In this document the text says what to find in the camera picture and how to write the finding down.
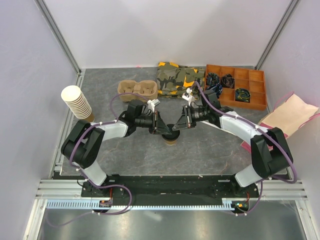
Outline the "black plastic cup lid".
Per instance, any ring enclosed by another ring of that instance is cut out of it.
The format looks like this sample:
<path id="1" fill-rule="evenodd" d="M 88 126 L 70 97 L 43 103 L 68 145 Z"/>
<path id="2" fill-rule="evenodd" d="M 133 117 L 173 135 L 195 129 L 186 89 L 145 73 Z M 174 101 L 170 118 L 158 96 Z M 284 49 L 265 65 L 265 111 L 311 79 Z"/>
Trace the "black plastic cup lid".
<path id="1" fill-rule="evenodd" d="M 173 127 L 174 127 L 174 124 L 168 124 L 167 127 L 169 128 L 170 130 L 170 134 L 162 134 L 162 138 L 165 140 L 165 141 L 168 141 L 168 142 L 173 142 L 173 141 L 176 141 L 179 136 L 180 136 L 180 131 L 179 130 L 173 130 Z"/>

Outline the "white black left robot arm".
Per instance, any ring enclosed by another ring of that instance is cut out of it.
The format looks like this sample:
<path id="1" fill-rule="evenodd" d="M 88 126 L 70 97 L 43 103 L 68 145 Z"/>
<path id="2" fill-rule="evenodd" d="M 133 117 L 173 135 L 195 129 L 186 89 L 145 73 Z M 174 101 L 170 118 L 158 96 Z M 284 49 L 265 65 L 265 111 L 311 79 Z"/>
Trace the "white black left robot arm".
<path id="1" fill-rule="evenodd" d="M 106 196 L 110 191 L 110 185 L 106 182 L 107 174 L 97 162 L 102 142 L 128 137 L 137 128 L 146 128 L 153 135 L 173 133 L 155 110 L 158 103 L 157 99 L 149 100 L 146 104 L 133 100 L 118 119 L 110 122 L 90 123 L 79 120 L 63 142 L 61 154 L 93 183 L 92 191 L 99 197 Z"/>

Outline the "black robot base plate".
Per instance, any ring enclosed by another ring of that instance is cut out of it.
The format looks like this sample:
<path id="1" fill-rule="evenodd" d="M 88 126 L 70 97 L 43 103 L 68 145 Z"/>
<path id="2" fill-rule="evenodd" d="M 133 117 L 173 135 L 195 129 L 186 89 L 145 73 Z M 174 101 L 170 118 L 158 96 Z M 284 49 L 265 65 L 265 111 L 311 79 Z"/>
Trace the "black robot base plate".
<path id="1" fill-rule="evenodd" d="M 218 204 L 223 199 L 247 199 L 259 196 L 257 186 L 236 184 L 233 175 L 128 175 L 107 176 L 103 189 L 89 182 L 82 184 L 82 197 L 106 198 L 121 205 Z"/>

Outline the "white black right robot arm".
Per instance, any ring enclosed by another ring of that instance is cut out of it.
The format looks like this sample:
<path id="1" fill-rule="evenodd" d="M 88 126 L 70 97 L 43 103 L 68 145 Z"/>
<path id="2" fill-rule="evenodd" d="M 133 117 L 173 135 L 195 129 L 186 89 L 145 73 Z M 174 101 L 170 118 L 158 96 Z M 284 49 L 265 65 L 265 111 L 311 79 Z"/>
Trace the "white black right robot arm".
<path id="1" fill-rule="evenodd" d="M 221 106 L 213 90 L 201 93 L 201 105 L 188 88 L 182 98 L 188 103 L 183 106 L 181 117 L 173 126 L 173 131 L 191 129 L 198 122 L 209 121 L 215 127 L 230 132 L 242 139 L 250 147 L 251 164 L 234 175 L 229 191 L 235 197 L 242 196 L 247 186 L 275 177 L 276 174 L 293 166 L 293 157 L 285 134 L 278 128 L 259 126 L 241 117 L 232 108 Z"/>

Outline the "brown paper coffee cup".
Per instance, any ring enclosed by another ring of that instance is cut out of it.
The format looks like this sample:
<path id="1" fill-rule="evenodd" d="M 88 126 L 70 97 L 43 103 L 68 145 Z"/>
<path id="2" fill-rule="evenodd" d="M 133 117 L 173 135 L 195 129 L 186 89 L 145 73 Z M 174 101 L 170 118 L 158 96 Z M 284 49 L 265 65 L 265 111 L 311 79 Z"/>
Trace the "brown paper coffee cup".
<path id="1" fill-rule="evenodd" d="M 175 145 L 176 142 L 177 142 L 176 139 L 175 139 L 175 140 L 172 140 L 172 139 L 166 139 L 166 140 L 165 140 L 165 143 L 166 143 L 167 145 L 169 145 L 169 146 Z"/>

